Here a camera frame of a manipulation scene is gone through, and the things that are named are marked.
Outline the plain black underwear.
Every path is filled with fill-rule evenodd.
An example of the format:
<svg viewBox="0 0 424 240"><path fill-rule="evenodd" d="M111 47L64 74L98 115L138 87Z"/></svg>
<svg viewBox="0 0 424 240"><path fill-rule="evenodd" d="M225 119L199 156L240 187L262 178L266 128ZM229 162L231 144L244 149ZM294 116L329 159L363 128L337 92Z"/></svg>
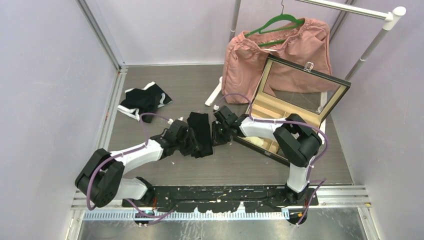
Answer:
<svg viewBox="0 0 424 240"><path fill-rule="evenodd" d="M197 159L212 155L213 145L209 115L207 113L191 112L187 123L193 129L196 140L200 145L199 150L191 156Z"/></svg>

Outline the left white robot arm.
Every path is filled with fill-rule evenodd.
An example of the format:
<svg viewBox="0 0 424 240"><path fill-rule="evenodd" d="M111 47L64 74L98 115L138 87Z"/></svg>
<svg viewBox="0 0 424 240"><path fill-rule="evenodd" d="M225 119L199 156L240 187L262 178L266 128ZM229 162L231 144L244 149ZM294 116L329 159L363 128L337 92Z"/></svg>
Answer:
<svg viewBox="0 0 424 240"><path fill-rule="evenodd" d="M89 210L102 208L113 200L129 200L147 207L155 198L153 186L142 177L124 178L124 175L147 163L167 158L175 151L187 156L199 149L193 128L182 120L173 120L169 128L144 143L121 151L97 149L74 184L85 194Z"/></svg>

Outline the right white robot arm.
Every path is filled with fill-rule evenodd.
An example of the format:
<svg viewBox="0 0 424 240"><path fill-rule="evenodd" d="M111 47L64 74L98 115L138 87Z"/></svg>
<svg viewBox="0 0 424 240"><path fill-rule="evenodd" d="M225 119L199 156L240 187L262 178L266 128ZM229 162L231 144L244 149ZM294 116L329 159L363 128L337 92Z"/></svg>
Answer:
<svg viewBox="0 0 424 240"><path fill-rule="evenodd" d="M306 197L310 183L310 171L326 134L310 125L300 115L292 113L287 118L258 118L248 114L237 116L227 106L213 107L213 115L220 124L222 136L236 138L258 137L277 142L283 156L289 162L289 177L284 186L286 200L298 205Z"/></svg>

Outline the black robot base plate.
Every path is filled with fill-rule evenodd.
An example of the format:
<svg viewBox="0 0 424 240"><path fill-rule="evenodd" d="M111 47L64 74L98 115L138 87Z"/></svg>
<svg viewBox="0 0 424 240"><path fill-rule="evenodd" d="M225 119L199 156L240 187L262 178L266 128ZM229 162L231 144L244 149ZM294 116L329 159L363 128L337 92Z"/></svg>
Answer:
<svg viewBox="0 0 424 240"><path fill-rule="evenodd" d="M182 185L153 186L140 200L132 202L141 208L177 213L234 213L241 206L247 213L272 213L285 207L303 209L319 204L314 189L309 188L299 200L283 185Z"/></svg>

